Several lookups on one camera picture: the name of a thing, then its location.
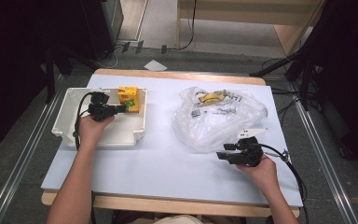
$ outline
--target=clear plastic bag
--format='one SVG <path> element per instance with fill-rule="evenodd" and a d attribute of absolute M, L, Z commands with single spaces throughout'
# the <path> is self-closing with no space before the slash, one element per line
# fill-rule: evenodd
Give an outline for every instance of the clear plastic bag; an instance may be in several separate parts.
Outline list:
<path fill-rule="evenodd" d="M 180 93 L 181 106 L 172 118 L 177 137 L 198 152 L 222 150 L 237 134 L 268 115 L 249 91 L 207 92 L 198 87 Z"/>

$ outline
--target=cable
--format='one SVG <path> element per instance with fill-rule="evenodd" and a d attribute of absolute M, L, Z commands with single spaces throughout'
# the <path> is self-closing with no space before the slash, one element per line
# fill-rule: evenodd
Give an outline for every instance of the cable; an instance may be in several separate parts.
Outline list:
<path fill-rule="evenodd" d="M 181 47 L 179 49 L 170 48 L 169 50 L 183 50 L 183 49 L 186 49 L 193 42 L 193 38 L 194 38 L 194 20 L 196 19 L 196 8 L 197 8 L 197 0 L 194 0 L 193 20 L 191 22 L 191 28 L 190 28 L 190 30 L 191 30 L 191 39 L 190 39 L 190 41 L 188 41 L 187 45 L 184 46 L 184 47 Z"/>
<path fill-rule="evenodd" d="M 118 48 L 115 48 L 115 50 L 113 50 L 113 55 L 115 56 L 115 59 L 116 59 L 116 62 L 115 62 L 115 64 L 113 65 L 113 66 L 104 66 L 103 64 L 101 64 L 101 63 L 98 63 L 97 61 L 94 61 L 94 63 L 97 63 L 98 65 L 100 65 L 102 68 L 115 68 L 116 66 L 117 66 L 117 64 L 118 64 L 118 58 L 117 58 L 117 55 L 116 55 L 116 51 L 118 50 L 118 49 L 122 49 L 123 48 L 123 46 L 119 46 Z"/>

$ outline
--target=table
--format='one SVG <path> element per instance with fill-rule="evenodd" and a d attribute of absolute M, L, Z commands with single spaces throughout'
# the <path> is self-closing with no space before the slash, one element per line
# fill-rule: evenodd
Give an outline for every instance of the table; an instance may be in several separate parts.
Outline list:
<path fill-rule="evenodd" d="M 107 80 L 113 80 L 112 78 L 119 78 L 119 80 L 121 80 L 123 83 L 125 82 L 125 80 L 128 80 L 130 78 L 132 78 L 132 80 L 139 80 L 136 78 L 142 78 L 142 82 L 145 84 L 146 81 L 153 81 L 153 80 L 158 80 L 158 83 L 163 82 L 163 79 L 166 78 L 167 80 L 174 80 L 175 83 L 178 84 L 178 86 L 180 86 L 180 84 L 182 82 L 188 82 L 189 80 L 191 80 L 190 83 L 194 83 L 194 84 L 205 84 L 205 85 L 218 85 L 221 86 L 223 84 L 225 85 L 241 85 L 241 84 L 253 84 L 253 85 L 248 85 L 249 88 L 267 88 L 267 87 L 262 87 L 265 85 L 265 82 L 263 79 L 261 78 L 256 78 L 256 77 L 223 77 L 223 76 L 211 76 L 211 75 L 206 75 L 206 74 L 192 74 L 192 73 L 167 73 L 167 72 L 150 72 L 150 71 L 127 71 L 127 70 L 107 70 L 107 69 L 100 69 L 97 70 L 95 72 L 96 75 L 93 75 L 93 77 L 90 80 L 89 83 L 89 87 L 97 87 L 96 85 L 102 85 L 100 87 L 106 88 L 106 85 L 114 85 L 112 84 L 107 84 L 108 81 Z M 150 94 L 150 98 L 148 99 L 148 107 L 150 107 L 148 109 L 147 112 L 149 111 L 153 111 L 153 107 L 154 107 L 154 101 L 153 101 L 153 92 L 152 90 L 150 90 L 151 88 L 149 88 L 149 94 Z M 94 203 L 94 207 L 99 207 L 99 208 L 108 208 L 108 209 L 118 209 L 118 210 L 132 210 L 132 211 L 149 211 L 149 212 L 163 212 L 163 213 L 174 213 L 174 214 L 194 214 L 194 215 L 217 215 L 217 216 L 234 216 L 234 217 L 267 217 L 270 215 L 270 211 L 269 211 L 269 207 L 267 205 L 266 202 L 263 203 L 229 203 L 229 202 L 222 202 L 222 201 L 217 201 L 217 200 L 199 200 L 199 199 L 189 199 L 188 198 L 188 194 L 192 195 L 192 192 L 182 192 L 180 190 L 178 190 L 177 194 L 183 194 L 185 196 L 181 196 L 181 197 L 164 197 L 164 196 L 147 196 L 147 195 L 135 195 L 135 194 L 120 194 L 120 193 L 106 193 L 104 187 L 105 186 L 101 186 L 101 181 L 103 181 L 103 185 L 109 185 L 109 181 L 111 181 L 110 179 L 114 179 L 113 182 L 116 183 L 115 186 L 113 186 L 113 188 L 119 188 L 118 191 L 127 191 L 129 190 L 129 192 L 131 190 L 135 190 L 138 189 L 138 186 L 142 186 L 143 191 L 148 191 L 150 190 L 150 186 L 151 187 L 155 187 L 155 185 L 153 183 L 150 183 L 150 181 L 147 181 L 148 179 L 156 179 L 158 180 L 159 178 L 161 178 L 162 176 L 164 176 L 164 178 L 168 178 L 167 181 L 176 181 L 176 185 L 178 186 L 182 186 L 182 188 L 185 188 L 186 186 L 183 186 L 183 179 L 180 180 L 175 180 L 175 179 L 170 179 L 169 176 L 165 176 L 166 174 L 170 174 L 170 173 L 174 173 L 175 170 L 167 170 L 167 171 L 159 171 L 157 172 L 153 172 L 156 171 L 156 169 L 158 169 L 159 167 L 155 167 L 156 164 L 159 165 L 160 163 L 162 163 L 163 167 L 168 167 L 170 166 L 171 162 L 174 161 L 168 161 L 169 158 L 167 158 L 167 155 L 170 156 L 174 156 L 175 160 L 179 160 L 181 162 L 187 162 L 186 160 L 182 160 L 183 156 L 185 154 L 182 154 L 182 152 L 177 152 L 177 151 L 170 151 L 170 148 L 167 149 L 167 154 L 165 154 L 163 151 L 159 150 L 159 151 L 154 151 L 158 153 L 158 156 L 154 156 L 153 154 L 153 150 L 147 150 L 145 148 L 146 146 L 146 141 L 153 139 L 155 136 L 153 136 L 155 133 L 153 132 L 153 128 L 150 127 L 151 123 L 153 123 L 152 121 L 149 120 L 149 122 L 147 122 L 146 120 L 146 129 L 145 129 L 145 137 L 144 139 L 142 139 L 136 146 L 135 146 L 135 150 L 127 150 L 125 148 L 119 148 L 118 150 L 110 150 L 110 148 L 101 148 L 98 149 L 96 151 L 96 160 L 98 160 L 98 162 L 96 162 L 96 166 L 94 166 L 94 175 L 93 175 L 93 188 L 97 188 L 99 190 L 94 190 L 97 192 L 97 196 L 95 199 L 95 203 Z M 271 133 L 274 135 L 279 135 L 281 139 L 283 139 L 282 136 L 282 130 L 279 128 L 275 129 L 277 132 L 276 133 Z M 44 204 L 52 204 L 54 197 L 56 196 L 57 190 L 60 187 L 62 181 L 64 180 L 64 178 L 66 177 L 66 172 L 69 171 L 69 167 L 72 164 L 72 160 L 74 158 L 76 154 L 76 150 L 74 148 L 69 148 L 64 146 L 63 144 L 60 146 L 60 149 L 57 152 L 56 157 L 54 158 L 54 161 L 48 171 L 48 174 L 46 175 L 45 181 L 42 184 L 42 188 L 45 189 L 45 192 L 42 195 L 42 202 Z M 149 157 L 153 156 L 151 158 L 156 158 L 156 161 L 152 161 L 149 163 L 145 163 L 145 161 L 142 161 L 146 158 L 150 159 Z M 188 155 L 188 153 L 186 154 L 186 156 L 188 156 L 188 164 L 184 164 L 184 166 L 180 167 L 181 169 L 185 169 L 188 171 L 188 169 L 186 168 L 187 165 L 191 165 L 191 162 L 197 161 L 197 160 L 205 160 L 205 164 L 200 164 L 199 167 L 202 166 L 207 166 L 209 167 L 210 162 L 212 162 L 213 166 L 215 166 L 216 164 L 218 164 L 219 166 L 225 167 L 222 169 L 217 169 L 215 168 L 213 171 L 213 175 L 221 175 L 221 174 L 225 174 L 225 172 L 227 170 L 224 169 L 228 169 L 229 171 L 234 170 L 235 168 L 232 165 L 229 165 L 226 161 L 220 161 L 216 158 L 214 153 L 211 153 L 211 155 L 200 155 L 200 154 L 191 154 Z M 127 165 L 126 168 L 126 164 L 130 164 L 131 162 L 131 170 L 127 169 L 130 166 Z M 131 178 L 131 175 L 134 175 L 134 172 L 142 172 L 143 170 L 137 169 L 136 165 L 142 165 L 142 164 L 148 164 L 147 167 L 143 166 L 141 168 L 143 169 L 148 169 L 150 172 L 143 172 L 142 175 L 145 176 L 145 179 L 141 179 L 141 178 Z M 115 175 L 104 175 L 104 174 L 97 174 L 95 172 L 101 172 L 101 170 L 107 169 L 105 167 L 107 166 L 111 166 L 111 165 L 115 165 L 116 166 L 116 170 L 115 170 Z M 122 174 L 120 171 L 118 171 L 117 169 L 121 170 L 121 171 L 125 171 L 127 172 L 126 174 Z M 198 170 L 202 170 L 202 168 L 198 168 L 196 169 L 192 169 L 194 172 L 197 174 Z M 291 178 L 288 177 L 287 175 L 290 176 L 289 174 L 290 172 L 288 172 L 287 170 L 285 170 L 285 172 L 282 172 L 280 181 L 283 181 L 283 186 L 292 186 L 288 189 L 283 189 L 282 191 L 286 193 L 286 195 L 294 195 L 295 198 L 299 198 L 299 194 L 298 194 L 298 189 L 296 188 L 296 181 Z M 243 174 L 240 174 L 240 172 L 237 172 L 234 174 L 236 179 L 241 179 L 244 178 Z M 212 181 L 212 179 L 204 179 L 202 182 L 205 182 L 206 184 L 208 184 L 208 181 Z M 120 188 L 120 186 L 118 186 L 120 183 L 124 183 L 123 185 L 125 185 L 123 187 L 123 189 Z M 247 185 L 248 190 L 249 190 L 249 194 L 253 197 L 255 196 L 252 200 L 257 200 L 260 201 L 260 194 L 261 193 L 253 193 L 253 191 L 257 190 L 255 189 L 255 187 L 251 187 L 251 183 L 243 181 L 241 182 L 242 184 Z M 186 183 L 188 185 L 194 185 L 194 182 L 189 182 Z M 165 189 L 163 186 L 161 186 L 160 189 L 158 189 L 158 193 L 161 193 L 161 195 L 163 195 L 165 192 L 163 192 Z M 205 190 L 205 197 L 214 197 L 216 196 L 214 193 L 214 195 L 209 194 L 208 190 Z M 221 192 L 224 194 L 229 195 L 230 192 L 226 191 L 226 192 Z M 292 206 L 292 210 L 293 213 L 295 214 L 296 217 L 299 216 L 299 210 L 298 207 L 301 206 L 300 204 L 296 203 L 296 205 Z"/>
<path fill-rule="evenodd" d="M 177 0 L 176 46 L 180 20 L 192 19 L 195 0 Z M 290 55 L 307 29 L 316 24 L 324 0 L 198 0 L 196 20 L 273 24 L 283 51 Z"/>

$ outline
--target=paper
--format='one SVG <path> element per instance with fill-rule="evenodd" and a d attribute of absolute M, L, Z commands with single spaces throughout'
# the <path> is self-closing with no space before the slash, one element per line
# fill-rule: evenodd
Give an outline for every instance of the paper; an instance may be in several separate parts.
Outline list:
<path fill-rule="evenodd" d="M 161 63 L 158 63 L 154 60 L 152 60 L 150 63 L 145 65 L 145 68 L 147 68 L 150 71 L 164 71 L 167 70 L 167 67 L 162 65 Z"/>

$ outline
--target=white table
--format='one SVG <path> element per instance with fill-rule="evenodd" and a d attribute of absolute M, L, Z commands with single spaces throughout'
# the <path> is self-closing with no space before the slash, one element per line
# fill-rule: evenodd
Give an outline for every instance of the white table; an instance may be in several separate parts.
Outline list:
<path fill-rule="evenodd" d="M 172 115 L 181 103 L 180 91 L 192 86 L 207 91 L 248 90 L 268 108 L 268 118 L 255 128 L 269 128 L 269 132 L 258 135 L 258 141 L 283 151 L 287 147 L 271 90 L 262 85 L 264 80 L 253 77 L 97 70 L 88 88 L 137 86 L 147 88 L 148 97 L 145 137 L 134 147 L 99 147 L 96 151 L 94 206 L 180 214 L 269 216 L 265 198 L 246 174 L 227 161 L 218 160 L 215 152 L 196 153 L 180 142 L 172 129 Z M 52 203 L 75 155 L 75 148 L 60 145 L 42 184 L 44 204 Z M 277 162 L 282 193 L 298 216 L 302 202 L 296 180 L 284 162 L 272 159 Z"/>

